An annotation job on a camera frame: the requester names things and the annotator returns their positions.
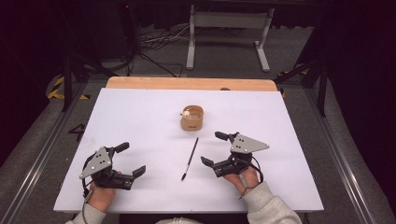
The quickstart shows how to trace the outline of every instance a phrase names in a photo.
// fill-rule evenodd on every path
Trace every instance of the black curtain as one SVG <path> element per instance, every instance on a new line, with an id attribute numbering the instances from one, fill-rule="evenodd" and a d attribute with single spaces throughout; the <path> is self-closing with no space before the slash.
<path id="1" fill-rule="evenodd" d="M 332 3 L 334 0 L 306 0 L 310 3 Z M 199 11 L 218 11 L 218 12 L 246 12 L 246 13 L 265 13 L 268 7 L 257 7 L 249 5 L 217 4 L 215 2 L 205 3 L 202 6 L 195 5 Z M 188 23 L 190 20 L 190 5 L 183 3 L 145 3 L 138 2 L 138 20 L 143 27 L 154 24 L 157 29 L 169 30 L 173 25 Z M 272 20 L 272 26 L 295 26 L 307 27 L 315 26 L 318 19 L 323 14 L 324 9 L 320 7 L 277 7 Z"/>
<path id="2" fill-rule="evenodd" d="M 62 57 L 37 1 L 0 3 L 0 165 L 46 107 Z"/>
<path id="3" fill-rule="evenodd" d="M 347 1 L 301 62 L 324 58 L 346 125 L 396 214 L 396 2 Z"/>

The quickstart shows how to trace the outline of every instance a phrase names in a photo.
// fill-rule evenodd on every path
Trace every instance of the hand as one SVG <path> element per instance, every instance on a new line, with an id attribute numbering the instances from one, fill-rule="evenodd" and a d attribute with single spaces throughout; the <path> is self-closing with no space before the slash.
<path id="1" fill-rule="evenodd" d="M 259 178 L 257 177 L 256 170 L 252 167 L 249 166 L 242 172 L 242 175 L 244 176 L 248 188 L 255 188 L 259 185 Z M 251 191 L 251 189 L 245 189 L 239 175 L 225 175 L 224 178 L 230 181 L 242 196 L 245 196 Z"/>
<path id="2" fill-rule="evenodd" d="M 105 213 L 107 208 L 113 202 L 116 196 L 115 189 L 102 189 L 97 187 L 93 182 L 90 185 L 90 190 L 92 190 L 92 195 L 88 200 L 88 204 L 97 210 Z"/>

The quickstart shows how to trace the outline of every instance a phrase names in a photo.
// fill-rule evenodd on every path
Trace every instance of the stand leg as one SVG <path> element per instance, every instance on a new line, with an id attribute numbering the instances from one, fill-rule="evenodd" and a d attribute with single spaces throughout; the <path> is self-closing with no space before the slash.
<path id="1" fill-rule="evenodd" d="M 324 101 L 326 96 L 327 74 L 328 74 L 328 69 L 326 67 L 326 64 L 324 64 L 323 72 L 320 75 L 319 93 L 318 93 L 318 109 L 322 117 L 326 117 L 326 115 L 324 114 Z"/>
<path id="2" fill-rule="evenodd" d="M 189 52 L 187 53 L 187 64 L 186 64 L 187 70 L 192 70 L 194 68 L 194 54 L 195 54 L 194 16 L 195 16 L 195 8 L 194 8 L 194 5 L 191 5 L 190 42 L 189 42 Z"/>
<path id="3" fill-rule="evenodd" d="M 72 103 L 72 72 L 70 67 L 70 58 L 66 57 L 64 61 L 64 108 L 62 112 L 66 111 Z"/>
<path id="4" fill-rule="evenodd" d="M 289 79 L 291 77 L 294 77 L 294 76 L 300 74 L 301 72 L 303 72 L 304 70 L 314 66 L 316 63 L 317 63 L 317 61 L 313 61 L 313 62 L 310 62 L 310 63 L 302 64 L 299 67 L 294 68 L 293 70 L 289 71 L 287 74 L 285 74 L 285 75 L 283 75 L 281 77 L 275 78 L 274 82 L 275 82 L 275 84 L 282 83 L 283 81 L 285 81 L 285 80 L 287 80 L 287 79 Z"/>
<path id="5" fill-rule="evenodd" d="M 83 62 L 89 66 L 91 66 L 92 68 L 96 69 L 97 71 L 103 73 L 104 75 L 108 76 L 108 77 L 118 77 L 119 75 L 109 71 L 108 69 L 105 69 L 102 65 L 98 65 L 97 63 L 92 62 L 91 60 L 78 55 L 76 53 L 74 53 L 73 55 L 78 61 Z"/>
<path id="6" fill-rule="evenodd" d="M 259 55 L 260 64 L 262 65 L 263 72 L 269 72 L 270 66 L 267 62 L 267 58 L 265 57 L 264 50 L 262 49 L 264 46 L 265 39 L 267 38 L 268 30 L 270 29 L 271 20 L 274 15 L 274 9 L 270 8 L 267 13 L 267 18 L 265 19 L 264 27 L 262 28 L 262 38 L 260 41 L 256 41 L 256 50 Z"/>

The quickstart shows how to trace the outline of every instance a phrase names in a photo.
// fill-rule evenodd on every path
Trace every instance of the small wooden container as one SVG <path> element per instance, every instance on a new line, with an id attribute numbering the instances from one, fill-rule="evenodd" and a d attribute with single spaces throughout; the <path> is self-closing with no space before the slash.
<path id="1" fill-rule="evenodd" d="M 204 110 L 198 105 L 188 105 L 184 107 L 184 111 L 189 111 L 190 115 L 187 117 L 181 116 L 181 128 L 187 132 L 201 130 L 204 121 Z"/>

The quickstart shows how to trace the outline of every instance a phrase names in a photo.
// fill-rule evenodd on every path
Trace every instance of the white paper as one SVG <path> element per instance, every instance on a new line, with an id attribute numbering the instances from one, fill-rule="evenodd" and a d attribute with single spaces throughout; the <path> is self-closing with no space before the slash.
<path id="1" fill-rule="evenodd" d="M 181 129 L 180 113 L 187 105 L 205 111 L 202 130 Z M 129 142 L 128 149 L 114 155 L 113 169 L 130 175 L 146 165 L 147 171 L 131 190 L 117 191 L 110 213 L 246 212 L 234 186 L 201 162 L 202 156 L 213 162 L 230 156 L 231 143 L 216 138 L 215 132 L 240 132 L 269 144 L 269 149 L 253 156 L 271 191 L 295 211 L 323 210 L 279 92 L 124 89 L 101 90 L 54 210 L 80 211 L 78 176 L 85 160 L 101 146 Z M 181 181 L 196 137 L 191 166 Z"/>

